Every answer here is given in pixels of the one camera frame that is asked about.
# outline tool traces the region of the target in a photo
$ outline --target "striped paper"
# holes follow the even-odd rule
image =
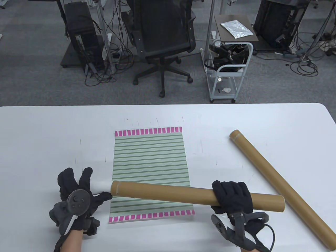
[[[113,179],[190,186],[182,127],[116,131]],[[113,197],[109,223],[193,214],[192,204]]]

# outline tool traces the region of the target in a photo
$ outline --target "chair base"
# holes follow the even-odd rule
[[[162,91],[159,93],[159,96],[161,98],[165,97],[166,92],[165,92],[165,71],[169,71],[172,73],[176,73],[176,74],[180,74],[183,76],[188,77],[188,83],[192,83],[194,80],[191,78],[190,73],[187,73],[185,71],[179,70],[175,67],[170,66],[170,64],[172,64],[173,62],[176,62],[178,64],[181,63],[181,59],[179,59],[178,57],[174,57],[174,58],[168,58],[165,59],[164,57],[161,57],[159,60],[157,59],[148,59],[148,63],[150,64],[154,64],[155,66],[143,71],[142,73],[139,73],[135,76],[134,80],[133,80],[133,85],[138,85],[139,81],[138,78],[140,77],[144,77],[146,75],[155,73],[155,72],[160,72],[161,73],[161,85],[162,85]]]

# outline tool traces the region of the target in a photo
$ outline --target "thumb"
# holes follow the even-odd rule
[[[112,199],[112,195],[110,193],[101,193],[93,198],[95,202],[100,203],[99,205],[101,205],[104,201]]]

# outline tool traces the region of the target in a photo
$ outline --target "computer case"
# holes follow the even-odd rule
[[[64,5],[66,29],[74,50],[78,53],[82,68],[92,63],[96,70],[105,68],[101,55],[102,47],[86,2],[73,2]]]
[[[309,0],[261,0],[253,29],[255,51],[289,52]]]

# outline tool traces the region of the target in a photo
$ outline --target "cardboard tube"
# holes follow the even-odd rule
[[[286,202],[294,209],[325,246],[330,250],[335,250],[335,233],[274,169],[274,167],[271,166],[271,164],[238,130],[233,131],[230,134],[230,138],[262,175],[264,175],[269,183],[285,197]]]
[[[219,206],[212,189],[113,181],[111,194],[129,198]],[[285,200],[281,195],[251,194],[251,197],[253,208],[256,210],[283,212],[285,209]]]

